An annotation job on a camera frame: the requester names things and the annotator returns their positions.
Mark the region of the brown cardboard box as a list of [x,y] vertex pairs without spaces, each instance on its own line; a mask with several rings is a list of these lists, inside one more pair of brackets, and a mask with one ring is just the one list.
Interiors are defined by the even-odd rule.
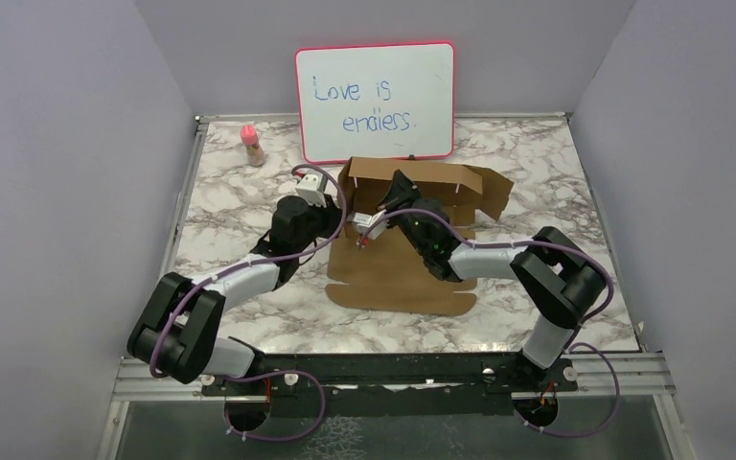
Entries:
[[[349,212],[374,215],[401,171],[425,198],[440,200],[453,227],[465,238],[476,212],[499,219],[514,183],[490,168],[397,159],[354,157],[338,176]],[[472,309],[475,280],[439,281],[399,228],[388,229],[363,248],[358,231],[348,224],[330,246],[326,287],[338,306],[355,310],[397,311],[458,316]]]

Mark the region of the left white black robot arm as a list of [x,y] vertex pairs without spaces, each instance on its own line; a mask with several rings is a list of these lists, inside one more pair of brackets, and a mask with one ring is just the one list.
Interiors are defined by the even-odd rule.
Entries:
[[226,374],[238,392],[255,391],[263,368],[254,361],[253,347],[218,336],[222,315],[285,285],[301,258],[331,243],[342,223],[331,195],[321,205],[298,195],[281,198],[270,229],[239,262],[200,281],[176,272],[163,275],[131,330],[127,352],[158,378],[191,383],[201,375]]

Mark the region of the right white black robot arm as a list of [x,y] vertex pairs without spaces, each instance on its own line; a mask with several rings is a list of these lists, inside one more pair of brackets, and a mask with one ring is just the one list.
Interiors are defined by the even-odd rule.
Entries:
[[378,206],[374,228],[397,227],[428,272],[440,281],[517,280],[540,316],[515,364],[517,382],[537,390],[553,376],[553,365],[584,323],[608,305],[614,282],[604,267],[562,231],[543,227],[532,239],[477,242],[467,240],[449,223],[442,204],[423,197],[402,171]]

